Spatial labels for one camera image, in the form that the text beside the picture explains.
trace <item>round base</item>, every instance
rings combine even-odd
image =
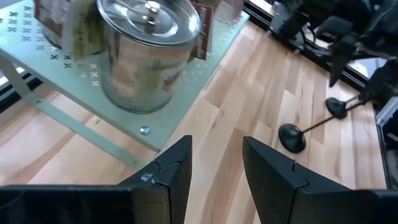
[[[279,141],[292,153],[302,152],[307,145],[303,132],[293,124],[284,124],[279,127]]]
[[[344,119],[347,117],[346,102],[337,100],[334,97],[329,97],[325,101],[326,108],[331,115],[337,119]]]

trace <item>pot lid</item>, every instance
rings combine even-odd
[[[149,45],[180,45],[200,31],[199,15],[187,0],[97,0],[98,9],[117,31]]]

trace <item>black equipment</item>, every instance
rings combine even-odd
[[[192,174],[184,136],[118,185],[0,187],[0,223],[183,224]]]
[[[385,105],[398,94],[398,0],[283,0],[270,24],[273,35],[289,41],[300,51],[308,41],[329,43],[328,49],[313,50],[332,63],[329,87],[339,79],[346,64],[361,58],[383,57],[387,63],[378,68],[365,89],[347,101],[329,98],[325,101],[331,117],[301,131],[293,124],[279,128],[279,139],[290,152],[306,147],[304,134],[334,118],[344,119],[347,112],[372,101]],[[352,106],[347,103],[356,100]]]
[[[252,137],[243,162],[261,223],[396,223],[397,190],[350,190]]]

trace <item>screw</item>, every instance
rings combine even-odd
[[[150,134],[150,128],[148,126],[142,126],[139,131],[145,136]]]

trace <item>microphone stand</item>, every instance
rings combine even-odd
[[[325,101],[325,106],[328,109],[329,113],[333,115],[337,119],[344,119],[347,117],[347,104],[355,99],[358,99],[358,96],[354,96],[347,101],[337,100],[334,97],[329,97]]]
[[[349,99],[348,101],[346,101],[344,103],[353,101],[356,98],[357,98],[357,96],[355,96],[352,99]],[[357,108],[358,106],[365,105],[369,101],[370,101],[370,99],[360,101],[360,102],[348,107],[347,109],[344,107],[345,113]],[[329,118],[324,119],[323,121],[320,121],[319,123],[314,124],[313,126],[307,128],[307,129],[304,129],[303,131],[301,131],[294,124],[283,124],[281,127],[279,127],[279,133],[278,133],[279,141],[280,141],[280,143],[282,143],[282,145],[285,147],[285,149],[287,149],[289,152],[300,153],[307,146],[304,134],[325,124],[328,121],[335,119],[335,118],[337,118],[337,117],[332,114],[332,116],[330,116]]]

